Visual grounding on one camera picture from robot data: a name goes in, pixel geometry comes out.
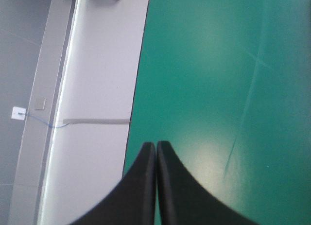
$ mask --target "wall outlet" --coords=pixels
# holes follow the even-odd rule
[[[26,114],[26,108],[13,107],[11,119],[23,121],[25,120],[25,116],[26,116],[25,114]]]

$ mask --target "white surface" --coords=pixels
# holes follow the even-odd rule
[[[81,0],[59,120],[130,119],[148,0]]]
[[[79,0],[57,123],[130,119],[148,0]],[[101,201],[122,176],[128,124],[57,129],[40,224],[64,225]]]
[[[26,114],[26,108],[24,108],[24,107],[13,107],[11,119],[23,121],[23,120],[25,120],[25,114]]]
[[[100,202],[122,177],[128,125],[57,130],[46,182],[43,225],[67,225]]]

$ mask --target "gray floor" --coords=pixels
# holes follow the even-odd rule
[[[6,225],[24,122],[51,0],[0,0],[0,225]]]

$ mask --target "green mat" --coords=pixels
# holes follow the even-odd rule
[[[159,140],[244,216],[310,225],[311,0],[150,0],[125,172]]]

